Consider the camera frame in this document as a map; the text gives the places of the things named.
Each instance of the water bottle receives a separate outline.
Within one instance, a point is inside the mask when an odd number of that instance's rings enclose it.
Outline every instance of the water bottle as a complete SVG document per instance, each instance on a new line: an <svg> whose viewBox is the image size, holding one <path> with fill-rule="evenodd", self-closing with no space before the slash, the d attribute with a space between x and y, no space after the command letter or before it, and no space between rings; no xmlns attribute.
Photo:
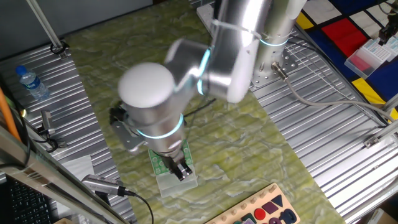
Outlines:
<svg viewBox="0 0 398 224"><path fill-rule="evenodd" d="M27 70L24 66L18 66L15 71L18 74L19 82L30 91L36 100L45 100L49 97L49 89L40 81L36 73Z"/></svg>

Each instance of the colored puzzle piece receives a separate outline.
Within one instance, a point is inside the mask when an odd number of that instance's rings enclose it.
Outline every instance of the colored puzzle piece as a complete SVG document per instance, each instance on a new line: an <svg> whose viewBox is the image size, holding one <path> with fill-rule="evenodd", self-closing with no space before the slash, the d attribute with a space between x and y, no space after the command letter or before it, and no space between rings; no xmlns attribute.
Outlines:
<svg viewBox="0 0 398 224"><path fill-rule="evenodd" d="M282 224L278 218L271 218L268 222L269 224Z"/></svg>
<svg viewBox="0 0 398 224"><path fill-rule="evenodd" d="M247 213L245 216L242 217L242 221L246 221L250 219L254 224L257 223L256 219L253 217L251 213Z"/></svg>
<svg viewBox="0 0 398 224"><path fill-rule="evenodd" d="M262 208L268 212L268 214L272 214L276 211L278 211L278 207L274 205L272 202L267 202L265 205L262 206Z"/></svg>
<svg viewBox="0 0 398 224"><path fill-rule="evenodd" d="M283 207L284 204L282 203L282 196L278 195L274 197L274 199L271 200L271 202L274 202L275 204L279 205L280 207Z"/></svg>
<svg viewBox="0 0 398 224"><path fill-rule="evenodd" d="M257 218L258 220L263 220L266 218L266 212L261 208L257 208L254 211L254 217Z"/></svg>
<svg viewBox="0 0 398 224"><path fill-rule="evenodd" d="M297 221L295 213L290 209L286 209L284 212L280 213L279 219L285 221L286 224L293 224Z"/></svg>

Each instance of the green marble table surface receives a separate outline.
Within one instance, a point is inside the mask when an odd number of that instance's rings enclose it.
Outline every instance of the green marble table surface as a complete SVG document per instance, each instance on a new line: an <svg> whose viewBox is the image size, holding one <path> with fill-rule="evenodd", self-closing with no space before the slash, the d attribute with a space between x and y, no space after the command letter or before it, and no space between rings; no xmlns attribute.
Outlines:
<svg viewBox="0 0 398 224"><path fill-rule="evenodd" d="M210 42L186 0L167 1L67 37L121 180L148 200L155 223L205 223L273 182L301 223L344 223L251 92L236 105L217 100L196 115L188 143L198 187L160 197L147 148L136 157L127 153L109 125L108 110L119 101L123 72L141 62L162 63L181 37ZM195 97L186 112L201 102ZM136 198L130 202L138 222L150 223L146 205Z"/></svg>

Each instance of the bottle cap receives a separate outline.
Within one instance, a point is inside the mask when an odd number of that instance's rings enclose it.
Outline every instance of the bottle cap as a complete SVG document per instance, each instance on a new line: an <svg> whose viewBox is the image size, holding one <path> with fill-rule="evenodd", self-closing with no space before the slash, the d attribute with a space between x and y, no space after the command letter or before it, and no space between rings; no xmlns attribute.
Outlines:
<svg viewBox="0 0 398 224"><path fill-rule="evenodd" d="M27 73L27 70L26 70L25 66L20 65L20 66L18 66L18 67L15 69L15 72L16 72L18 75L25 75L25 74Z"/></svg>

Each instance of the yellow stripe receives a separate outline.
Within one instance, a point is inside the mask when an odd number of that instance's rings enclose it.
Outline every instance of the yellow stripe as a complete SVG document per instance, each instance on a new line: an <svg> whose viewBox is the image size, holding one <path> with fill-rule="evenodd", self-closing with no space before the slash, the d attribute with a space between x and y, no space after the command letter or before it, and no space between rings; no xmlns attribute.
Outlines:
<svg viewBox="0 0 398 224"><path fill-rule="evenodd" d="M353 81L353 85L365 96L365 98L375 104L384 104L386 103L373 89L369 86L369 84L363 79L359 78ZM396 109L392 110L391 113L392 118L398 119L398 112Z"/></svg>
<svg viewBox="0 0 398 224"><path fill-rule="evenodd" d="M304 16L302 12L300 12L300 15L298 15L297 23L303 29L309 29L313 27L313 24Z"/></svg>

